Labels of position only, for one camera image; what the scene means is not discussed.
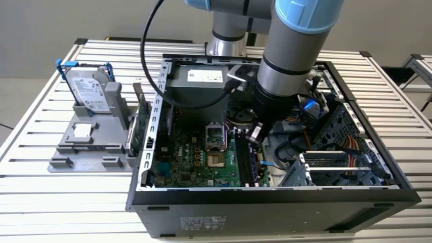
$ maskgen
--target white paper label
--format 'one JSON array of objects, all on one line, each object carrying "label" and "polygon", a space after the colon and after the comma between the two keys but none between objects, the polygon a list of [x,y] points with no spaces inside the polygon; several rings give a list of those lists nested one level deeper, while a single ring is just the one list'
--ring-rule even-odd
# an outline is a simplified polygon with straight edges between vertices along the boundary
[{"label": "white paper label", "polygon": [[188,82],[223,83],[223,71],[191,69],[188,71]]},{"label": "white paper label", "polygon": [[80,94],[84,106],[94,112],[110,111],[107,98],[100,83],[94,78],[76,77],[72,79],[76,90]]}]

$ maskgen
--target sticker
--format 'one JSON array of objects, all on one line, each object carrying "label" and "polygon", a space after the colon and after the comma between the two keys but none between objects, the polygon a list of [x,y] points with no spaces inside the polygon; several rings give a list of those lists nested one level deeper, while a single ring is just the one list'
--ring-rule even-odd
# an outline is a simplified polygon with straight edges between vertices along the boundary
[{"label": "sticker", "polygon": [[72,148],[76,149],[76,150],[88,150],[88,147],[76,147],[76,146],[74,146]]},{"label": "sticker", "polygon": [[188,71],[188,82],[223,83],[223,71],[191,69]]},{"label": "sticker", "polygon": [[84,106],[94,112],[110,111],[107,98],[100,83],[94,78],[76,77],[72,79]]},{"label": "sticker", "polygon": [[182,230],[222,230],[227,216],[180,217]]}]

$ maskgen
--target blue clip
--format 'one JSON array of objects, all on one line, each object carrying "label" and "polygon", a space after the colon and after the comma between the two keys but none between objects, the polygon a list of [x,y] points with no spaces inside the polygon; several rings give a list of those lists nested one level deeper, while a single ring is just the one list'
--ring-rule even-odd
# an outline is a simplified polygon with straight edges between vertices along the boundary
[{"label": "blue clip", "polygon": [[274,162],[266,162],[266,161],[260,160],[259,163],[260,163],[260,165],[275,166]]},{"label": "blue clip", "polygon": [[106,67],[108,69],[110,80],[111,80],[111,82],[115,82],[116,78],[115,78],[114,66],[111,65],[111,63],[108,61],[106,62]]},{"label": "blue clip", "polygon": [[63,68],[64,68],[66,66],[64,65],[62,65],[62,59],[59,58],[58,60],[56,60],[56,69],[58,69],[58,71],[59,71],[59,73],[60,73],[60,76],[62,76],[62,79],[67,82],[67,85],[68,85],[68,87],[70,87],[70,90],[71,90],[71,93],[72,93],[72,96],[74,96],[74,99],[75,99],[75,102],[76,102],[76,104],[79,105],[79,100],[78,100],[78,98],[75,97],[75,94],[74,94],[74,92],[72,92],[72,88],[71,88],[71,85],[70,85],[70,82],[68,82],[68,79],[67,79],[67,75],[66,75],[66,73],[63,72]]},{"label": "blue clip", "polygon": [[63,67],[78,67],[80,64],[78,61],[66,61]]}]

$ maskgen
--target aluminum extrusion table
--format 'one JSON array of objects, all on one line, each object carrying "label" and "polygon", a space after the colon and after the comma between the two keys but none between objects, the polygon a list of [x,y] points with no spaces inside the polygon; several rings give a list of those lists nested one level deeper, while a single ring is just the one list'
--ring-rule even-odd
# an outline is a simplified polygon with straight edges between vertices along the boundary
[{"label": "aluminum extrusion table", "polygon": [[[204,45],[148,43],[147,63],[154,77],[163,53],[203,55]],[[263,48],[248,48],[250,57],[262,54]],[[147,100],[154,99],[138,42],[76,42],[64,60],[88,64],[111,61],[128,103],[138,103],[135,82],[143,83]],[[372,57],[360,52],[322,51],[319,60],[334,62],[423,202],[356,234],[184,241],[432,242],[432,125]],[[47,171],[74,115],[72,104],[68,86],[55,72],[0,148],[2,242],[156,242],[160,239],[150,238],[138,215],[124,211],[131,173]]]}]

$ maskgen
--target robotic arm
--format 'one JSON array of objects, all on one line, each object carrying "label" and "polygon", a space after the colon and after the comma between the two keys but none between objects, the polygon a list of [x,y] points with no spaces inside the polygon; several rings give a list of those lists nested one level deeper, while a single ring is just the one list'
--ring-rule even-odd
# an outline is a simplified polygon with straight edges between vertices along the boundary
[{"label": "robotic arm", "polygon": [[[344,0],[186,0],[196,8],[218,11],[215,15],[228,13],[243,15],[240,18],[256,17],[259,25],[266,25],[267,18],[272,17],[254,90],[252,108],[256,119],[248,134],[251,143],[263,142],[275,121],[288,116],[299,103],[298,95],[307,91],[306,80],[336,23],[343,2]],[[254,28],[254,22],[248,20],[248,30]],[[242,32],[239,23],[242,21],[235,21],[231,26],[224,25],[228,29],[236,28],[236,32],[223,32],[220,23],[214,23],[214,38],[207,45],[214,51],[207,51],[208,55],[244,55],[242,48],[246,49],[246,45],[242,41],[247,29],[243,28]]]}]

